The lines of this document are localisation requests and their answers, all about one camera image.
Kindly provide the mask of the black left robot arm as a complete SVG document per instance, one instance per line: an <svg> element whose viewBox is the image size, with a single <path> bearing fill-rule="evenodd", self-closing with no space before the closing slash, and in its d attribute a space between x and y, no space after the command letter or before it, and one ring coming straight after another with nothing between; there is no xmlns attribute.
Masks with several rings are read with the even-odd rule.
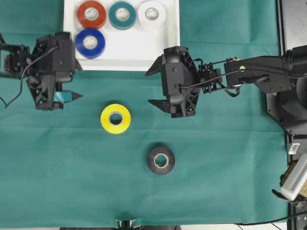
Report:
<svg viewBox="0 0 307 230"><path fill-rule="evenodd" d="M1 77L26 81L36 109L60 110L65 103L82 97L62 87L73 80L77 70L82 70L69 32L38 38L33 50L24 45L9 45L2 38L0 49L8 52Z"/></svg>

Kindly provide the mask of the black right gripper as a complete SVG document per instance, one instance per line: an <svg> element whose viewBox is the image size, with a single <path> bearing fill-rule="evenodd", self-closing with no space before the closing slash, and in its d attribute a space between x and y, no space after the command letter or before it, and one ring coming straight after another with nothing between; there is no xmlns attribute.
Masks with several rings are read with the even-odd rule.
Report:
<svg viewBox="0 0 307 230"><path fill-rule="evenodd" d="M163 95L165 100L148 100L161 111L171 114L172 118L188 117L196 114L196 104L200 88L196 84L196 67L189 51L183 46L164 49L145 76L161 72Z"/></svg>

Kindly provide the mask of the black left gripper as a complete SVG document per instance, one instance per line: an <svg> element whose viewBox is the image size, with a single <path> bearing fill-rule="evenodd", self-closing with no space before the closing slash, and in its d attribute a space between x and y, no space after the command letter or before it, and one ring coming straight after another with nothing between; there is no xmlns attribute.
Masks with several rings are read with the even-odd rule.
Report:
<svg viewBox="0 0 307 230"><path fill-rule="evenodd" d="M28 70L26 81L35 108L39 110L60 110L64 103L69 103L83 95L63 90L63 83L58 82L55 74L55 55L59 46L55 35L46 35L36 39L36 44L31 54L35 63ZM73 71L83 70L76 57L73 58Z"/></svg>

